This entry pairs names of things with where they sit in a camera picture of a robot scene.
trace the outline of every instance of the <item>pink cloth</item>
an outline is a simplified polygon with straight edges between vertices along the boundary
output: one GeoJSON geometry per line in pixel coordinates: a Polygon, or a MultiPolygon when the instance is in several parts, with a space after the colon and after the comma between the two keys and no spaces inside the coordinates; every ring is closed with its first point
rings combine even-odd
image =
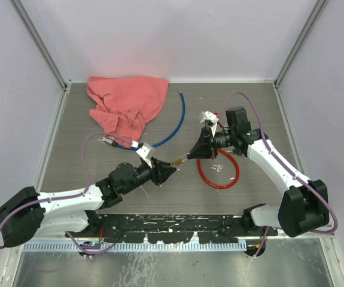
{"type": "MultiPolygon", "coordinates": [[[[145,124],[161,111],[168,84],[167,80],[151,77],[90,77],[87,92],[97,107],[89,115],[105,132],[138,141],[145,124]]],[[[115,141],[130,146],[119,139],[115,141]]]]}

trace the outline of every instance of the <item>metal floor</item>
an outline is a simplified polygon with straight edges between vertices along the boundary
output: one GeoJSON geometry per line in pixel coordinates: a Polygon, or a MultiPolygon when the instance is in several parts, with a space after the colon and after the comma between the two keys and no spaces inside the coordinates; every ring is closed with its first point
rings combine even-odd
{"type": "Polygon", "coordinates": [[[257,260],[243,252],[24,252],[13,287],[328,287],[319,239],[269,239],[257,260]]]}
{"type": "MultiPolygon", "coordinates": [[[[244,91],[255,102],[261,115],[265,131],[279,152],[295,166],[288,143],[282,115],[271,84],[170,84],[166,102],[155,120],[148,123],[142,142],[156,143],[168,136],[181,117],[181,100],[177,89],[185,96],[186,115],[178,133],[167,143],[157,148],[154,157],[163,161],[187,153],[198,140],[202,125],[198,122],[201,111],[220,111],[228,96],[235,90],[244,91]]],[[[56,192],[82,188],[86,176],[81,164],[80,149],[83,140],[91,133],[102,129],[89,116],[89,109],[96,104],[87,95],[86,84],[73,84],[65,106],[59,131],[54,142],[42,183],[42,192],[56,192]]],[[[257,128],[257,119],[249,103],[236,96],[232,106],[244,106],[252,127],[257,128]]],[[[92,182],[108,176],[109,172],[124,161],[134,166],[140,164],[133,151],[107,146],[90,140],[86,148],[86,161],[92,182]]],[[[216,190],[206,185],[197,171],[196,161],[189,160],[180,165],[162,187],[151,182],[125,195],[123,202],[105,210],[112,213],[229,213],[242,214],[243,209],[259,203],[279,205],[281,197],[272,181],[252,161],[237,157],[240,167],[238,183],[228,190],[216,190]]],[[[223,155],[216,160],[203,160],[207,177],[218,184],[230,183],[235,176],[231,162],[223,155]],[[221,173],[211,169],[213,164],[222,164],[221,173]]]]}

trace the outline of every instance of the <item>gray table surface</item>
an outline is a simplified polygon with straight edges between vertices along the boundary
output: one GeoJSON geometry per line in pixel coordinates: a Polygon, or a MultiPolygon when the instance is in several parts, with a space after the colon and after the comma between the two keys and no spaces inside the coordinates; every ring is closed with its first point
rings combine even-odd
{"type": "MultiPolygon", "coordinates": [[[[188,152],[197,141],[201,124],[200,111],[220,111],[227,97],[235,90],[244,91],[254,101],[264,128],[274,146],[295,166],[287,134],[271,84],[170,84],[162,111],[148,123],[141,142],[154,144],[168,136],[181,117],[181,100],[177,89],[185,96],[185,121],[178,133],[167,143],[157,148],[154,156],[159,160],[171,161],[188,152]]],[[[102,129],[89,116],[96,104],[88,97],[87,84],[73,84],[53,145],[42,192],[56,192],[82,188],[86,175],[81,164],[80,150],[83,140],[91,133],[102,129]]],[[[244,106],[253,128],[257,119],[248,102],[242,96],[230,101],[229,108],[244,106]]],[[[85,156],[92,182],[108,176],[122,162],[140,164],[137,154],[113,148],[97,140],[89,141],[85,156]]],[[[124,196],[123,202],[104,210],[106,213],[230,213],[241,214],[243,209],[259,203],[278,205],[281,196],[272,181],[251,160],[235,156],[241,175],[238,183],[227,190],[216,190],[206,185],[197,171],[196,161],[189,160],[179,166],[162,187],[147,182],[124,196]]],[[[235,176],[231,162],[223,155],[215,160],[203,160],[203,171],[217,184],[228,184],[235,176]],[[211,169],[213,164],[222,164],[220,173],[211,169]]]]}

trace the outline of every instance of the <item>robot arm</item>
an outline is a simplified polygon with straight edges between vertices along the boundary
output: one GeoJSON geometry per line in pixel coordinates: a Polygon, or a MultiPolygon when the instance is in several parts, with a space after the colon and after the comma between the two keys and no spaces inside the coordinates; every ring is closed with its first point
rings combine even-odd
{"type": "Polygon", "coordinates": [[[13,215],[2,229],[5,247],[21,245],[33,236],[64,235],[65,231],[96,231],[99,218],[95,210],[116,205],[127,194],[152,181],[155,185],[164,183],[176,168],[152,157],[155,149],[145,143],[137,150],[141,164],[135,168],[130,163],[119,164],[107,178],[89,186],[81,196],[84,188],[63,191],[61,193],[37,193],[34,187],[26,187],[0,207],[0,223],[15,209],[26,203],[55,197],[61,200],[41,202],[27,207],[13,215]]]}
{"type": "Polygon", "coordinates": [[[201,129],[200,138],[188,153],[187,158],[215,158],[218,155],[217,149],[233,146],[233,153],[244,155],[257,163],[282,194],[280,206],[260,204],[245,209],[243,225],[246,230],[252,231],[258,227],[271,226],[281,228],[289,236],[296,237],[328,224],[329,214],[326,207],[297,181],[296,177],[308,182],[327,201],[325,184],[320,180],[311,181],[301,174],[277,152],[271,141],[267,140],[274,154],[294,171],[296,176],[293,177],[284,169],[265,146],[260,129],[251,128],[243,107],[228,109],[226,118],[229,126],[214,135],[210,127],[217,124],[217,121],[211,124],[210,119],[213,114],[205,112],[205,115],[207,117],[204,121],[205,127],[201,129]]]}

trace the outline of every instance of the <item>red cable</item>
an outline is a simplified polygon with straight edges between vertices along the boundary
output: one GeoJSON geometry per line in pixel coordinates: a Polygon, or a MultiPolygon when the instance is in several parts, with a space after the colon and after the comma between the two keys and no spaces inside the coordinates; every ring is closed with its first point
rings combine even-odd
{"type": "Polygon", "coordinates": [[[219,190],[225,190],[226,188],[232,187],[238,181],[238,179],[239,179],[239,166],[237,164],[237,161],[231,155],[229,155],[227,152],[225,152],[221,149],[218,149],[218,152],[226,155],[226,157],[232,161],[232,163],[234,164],[234,167],[236,168],[236,177],[234,178],[234,180],[231,183],[229,183],[227,185],[217,185],[217,184],[210,182],[202,172],[201,162],[200,162],[199,158],[197,159],[197,167],[198,167],[198,172],[200,173],[200,176],[202,177],[203,181],[205,181],[211,187],[217,188],[219,190]]]}

